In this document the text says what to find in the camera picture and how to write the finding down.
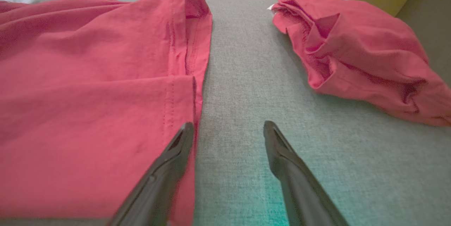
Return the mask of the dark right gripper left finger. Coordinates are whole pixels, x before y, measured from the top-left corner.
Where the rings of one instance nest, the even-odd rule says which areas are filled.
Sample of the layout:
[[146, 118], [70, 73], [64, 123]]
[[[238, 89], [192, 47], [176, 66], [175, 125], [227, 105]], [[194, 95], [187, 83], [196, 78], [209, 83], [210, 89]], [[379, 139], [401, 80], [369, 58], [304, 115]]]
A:
[[180, 127], [109, 220], [109, 226], [167, 225], [174, 193], [187, 168], [194, 131], [191, 122]]

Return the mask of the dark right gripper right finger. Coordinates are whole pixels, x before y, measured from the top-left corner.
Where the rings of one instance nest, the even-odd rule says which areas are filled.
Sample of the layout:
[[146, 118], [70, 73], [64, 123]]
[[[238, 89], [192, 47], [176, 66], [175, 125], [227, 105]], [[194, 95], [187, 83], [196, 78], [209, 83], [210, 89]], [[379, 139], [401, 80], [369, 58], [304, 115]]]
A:
[[289, 225], [348, 225], [274, 122], [265, 121], [264, 138], [270, 170], [281, 184]]

